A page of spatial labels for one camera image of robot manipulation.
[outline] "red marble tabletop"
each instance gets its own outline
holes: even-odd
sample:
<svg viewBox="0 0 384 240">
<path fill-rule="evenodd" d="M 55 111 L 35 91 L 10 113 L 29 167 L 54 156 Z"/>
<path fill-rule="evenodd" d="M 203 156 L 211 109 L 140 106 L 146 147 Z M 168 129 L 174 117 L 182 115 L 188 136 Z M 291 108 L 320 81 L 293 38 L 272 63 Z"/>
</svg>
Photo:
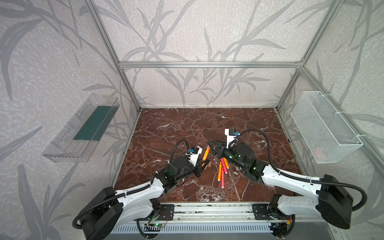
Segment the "red marble tabletop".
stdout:
<svg viewBox="0 0 384 240">
<path fill-rule="evenodd" d="M 271 142 L 273 161 L 278 168 L 301 174 L 299 166 L 272 108 L 196 108 L 143 109 L 120 170 L 115 189 L 125 189 L 148 181 L 151 175 L 167 165 L 175 143 L 186 138 L 189 146 L 200 146 L 203 154 L 208 140 L 226 141 L 225 128 L 238 132 L 256 128 L 264 131 Z M 268 161 L 262 136 L 250 132 L 239 142 L 246 142 L 255 157 Z M 181 143 L 177 154 L 185 152 Z M 161 202 L 196 201 L 270 201 L 275 193 L 292 195 L 291 191 L 249 181 L 241 170 L 230 165 L 225 175 L 225 188 L 217 181 L 219 160 L 211 153 L 211 167 L 200 178 L 189 177 L 185 184 L 162 196 Z"/>
</svg>

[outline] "leaf-patterned wallpaper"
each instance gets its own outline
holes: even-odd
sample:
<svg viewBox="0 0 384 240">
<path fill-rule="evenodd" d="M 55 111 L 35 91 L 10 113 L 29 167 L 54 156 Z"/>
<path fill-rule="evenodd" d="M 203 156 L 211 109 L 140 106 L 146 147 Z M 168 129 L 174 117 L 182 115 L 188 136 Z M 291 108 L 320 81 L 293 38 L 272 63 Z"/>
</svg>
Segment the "leaf-patterned wallpaper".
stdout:
<svg viewBox="0 0 384 240">
<path fill-rule="evenodd" d="M 331 2 L 95 0 L 120 61 L 299 61 Z M 293 70 L 125 73 L 142 106 L 273 107 Z"/>
<path fill-rule="evenodd" d="M 306 67 L 383 153 L 384 1 L 346 0 Z M 361 186 L 368 194 L 362 209 L 352 213 L 351 240 L 378 240 L 384 235 L 384 176 L 362 149 L 338 163 L 314 160 L 290 113 L 303 91 L 313 91 L 300 77 L 280 113 L 309 174 L 336 176 Z M 351 191 L 355 201 L 360 196 Z"/>
<path fill-rule="evenodd" d="M 0 1 L 0 239 L 80 239 L 73 217 L 112 184 L 136 109 L 82 1 Z M 89 94 L 121 106 L 87 163 L 44 148 Z"/>
</svg>

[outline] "gray floor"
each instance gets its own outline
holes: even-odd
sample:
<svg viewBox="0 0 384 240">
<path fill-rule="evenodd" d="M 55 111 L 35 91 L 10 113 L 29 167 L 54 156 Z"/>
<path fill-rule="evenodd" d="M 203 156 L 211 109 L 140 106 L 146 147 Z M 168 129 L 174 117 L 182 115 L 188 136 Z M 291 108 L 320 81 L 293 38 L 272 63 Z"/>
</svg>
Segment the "gray floor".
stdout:
<svg viewBox="0 0 384 240">
<path fill-rule="evenodd" d="M 145 239 L 140 234 L 110 234 L 105 240 Z M 155 240 L 273 240 L 269 233 L 201 233 L 201 234 L 160 234 Z M 328 223 L 297 222 L 286 240 L 334 240 Z"/>
</svg>

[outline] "transparent bin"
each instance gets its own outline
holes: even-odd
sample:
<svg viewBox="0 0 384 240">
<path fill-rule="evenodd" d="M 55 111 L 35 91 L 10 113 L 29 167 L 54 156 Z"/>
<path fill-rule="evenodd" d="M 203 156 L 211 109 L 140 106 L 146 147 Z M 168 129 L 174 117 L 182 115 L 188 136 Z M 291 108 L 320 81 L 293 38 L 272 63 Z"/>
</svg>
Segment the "transparent bin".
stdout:
<svg viewBox="0 0 384 240">
<path fill-rule="evenodd" d="M 87 162 L 119 106 L 116 97 L 91 94 L 43 156 L 53 162 Z"/>
<path fill-rule="evenodd" d="M 291 116 L 317 163 L 339 162 L 363 146 L 340 112 L 319 91 L 303 92 Z"/>
</svg>

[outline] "white mesh basket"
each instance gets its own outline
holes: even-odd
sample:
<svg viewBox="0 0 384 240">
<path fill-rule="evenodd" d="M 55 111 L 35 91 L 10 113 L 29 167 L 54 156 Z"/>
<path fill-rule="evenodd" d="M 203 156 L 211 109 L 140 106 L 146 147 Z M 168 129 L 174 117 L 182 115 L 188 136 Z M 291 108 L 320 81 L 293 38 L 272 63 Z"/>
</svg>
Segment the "white mesh basket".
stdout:
<svg viewBox="0 0 384 240">
<path fill-rule="evenodd" d="M 291 115 L 318 163 L 339 162 L 363 145 L 319 91 L 303 92 Z"/>
</svg>

